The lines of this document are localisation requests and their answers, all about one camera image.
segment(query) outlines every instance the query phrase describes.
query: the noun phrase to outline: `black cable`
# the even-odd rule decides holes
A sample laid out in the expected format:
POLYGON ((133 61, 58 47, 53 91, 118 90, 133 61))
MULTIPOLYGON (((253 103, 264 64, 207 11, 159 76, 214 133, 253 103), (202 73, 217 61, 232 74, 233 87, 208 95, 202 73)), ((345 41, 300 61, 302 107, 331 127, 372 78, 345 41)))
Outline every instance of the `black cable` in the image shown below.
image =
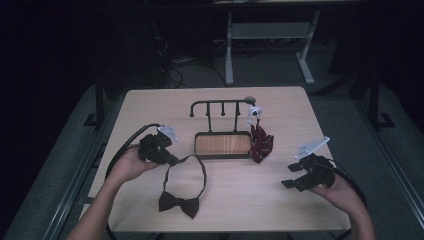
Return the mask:
POLYGON ((196 66, 196 65, 198 65, 198 66, 205 66, 205 67, 208 67, 208 68, 214 70, 219 75, 219 78, 224 83, 224 86, 227 86, 226 83, 225 83, 225 79, 222 76, 222 74, 214 66, 212 66, 210 64, 207 64, 207 63, 189 63, 189 64, 182 64, 182 65, 180 65, 178 67, 189 67, 189 66, 196 66))
POLYGON ((173 83, 173 85, 174 85, 174 88, 179 88, 180 86, 185 86, 185 87, 188 87, 188 88, 193 88, 192 86, 189 86, 189 85, 187 85, 187 84, 184 84, 183 83, 183 81, 184 81, 184 76, 183 76, 183 74, 180 72, 180 71, 178 71, 178 70, 176 70, 176 69, 174 69, 174 68, 170 68, 169 69, 170 71, 174 71, 174 72, 176 72, 179 76, 180 76, 180 81, 175 81, 174 80, 174 78, 172 78, 171 76, 169 76, 169 74, 168 74, 168 76, 169 76, 169 79, 171 80, 171 82, 173 83))

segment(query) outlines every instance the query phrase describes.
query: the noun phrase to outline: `black bow tie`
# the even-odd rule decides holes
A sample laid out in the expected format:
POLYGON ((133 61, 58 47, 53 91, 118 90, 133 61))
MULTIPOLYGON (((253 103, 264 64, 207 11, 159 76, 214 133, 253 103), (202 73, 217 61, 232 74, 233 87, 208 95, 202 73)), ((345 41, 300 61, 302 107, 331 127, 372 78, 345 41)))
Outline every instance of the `black bow tie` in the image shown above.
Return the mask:
POLYGON ((163 191, 159 198, 159 212, 169 210, 175 206, 180 206, 185 214, 194 218, 199 210, 199 198, 184 200, 182 198, 175 198, 172 194, 163 191))

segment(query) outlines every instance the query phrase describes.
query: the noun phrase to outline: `dark background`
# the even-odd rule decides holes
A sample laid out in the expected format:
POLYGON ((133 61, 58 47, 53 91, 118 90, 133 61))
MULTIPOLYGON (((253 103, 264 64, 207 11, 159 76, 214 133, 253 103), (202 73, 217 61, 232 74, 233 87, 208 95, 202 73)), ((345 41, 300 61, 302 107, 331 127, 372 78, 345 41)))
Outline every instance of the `dark background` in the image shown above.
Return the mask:
MULTIPOLYGON (((155 54, 162 46, 154 36, 172 39, 171 54, 192 51, 211 59, 212 39, 225 34, 224 12, 174 11, 157 22, 153 11, 99 16, 92 7, 107 4, 1 1, 0 236, 76 103, 99 75, 110 98, 131 88, 160 88, 165 81, 160 68, 169 59, 155 54)), ((323 11, 315 35, 318 41, 339 42, 330 70, 347 74, 364 64, 371 66, 424 132, 422 7, 414 1, 373 1, 355 11, 338 10, 323 11), (331 21, 334 17, 341 21, 331 21)))

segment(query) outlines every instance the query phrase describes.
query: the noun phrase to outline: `metal frame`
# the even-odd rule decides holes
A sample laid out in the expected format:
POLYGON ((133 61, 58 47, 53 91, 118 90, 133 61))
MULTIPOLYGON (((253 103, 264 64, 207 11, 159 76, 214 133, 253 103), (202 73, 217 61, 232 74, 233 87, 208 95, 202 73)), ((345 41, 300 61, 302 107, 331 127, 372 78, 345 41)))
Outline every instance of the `metal frame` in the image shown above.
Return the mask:
POLYGON ((320 10, 315 10, 310 22, 295 23, 233 23, 232 12, 229 12, 227 22, 227 54, 225 56, 225 84, 227 86, 234 85, 231 56, 232 39, 304 38, 305 45, 300 52, 296 53, 296 57, 306 83, 313 85, 315 81, 306 63, 306 56, 315 33, 320 12, 320 10))

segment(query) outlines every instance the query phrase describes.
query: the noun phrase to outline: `floor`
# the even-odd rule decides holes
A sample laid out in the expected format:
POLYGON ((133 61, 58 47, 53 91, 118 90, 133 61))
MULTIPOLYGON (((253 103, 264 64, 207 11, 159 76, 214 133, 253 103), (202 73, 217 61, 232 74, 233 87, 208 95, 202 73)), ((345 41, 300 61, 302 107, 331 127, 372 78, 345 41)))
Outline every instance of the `floor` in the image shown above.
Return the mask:
MULTIPOLYGON (((315 43, 307 61, 316 83, 307 85, 296 62, 299 43, 283 44, 234 58, 234 86, 301 86, 313 93, 341 76, 327 74, 336 45, 315 43)), ((224 58, 179 64, 165 88, 225 87, 224 58)), ((424 138, 403 112, 395 94, 381 86, 379 109, 396 127, 376 131, 367 119, 368 95, 352 100, 352 83, 325 96, 310 96, 333 158, 357 180, 369 202, 378 239, 424 239, 424 138)), ((5 239, 64 239, 76 224, 124 99, 105 99, 105 121, 83 126, 95 112, 94 87, 87 90, 52 149, 5 239), (90 161, 84 165, 83 160, 90 161)), ((154 239, 154 233, 117 233, 119 239, 154 239)), ((327 232, 294 232, 294 239, 331 239, 327 232)))

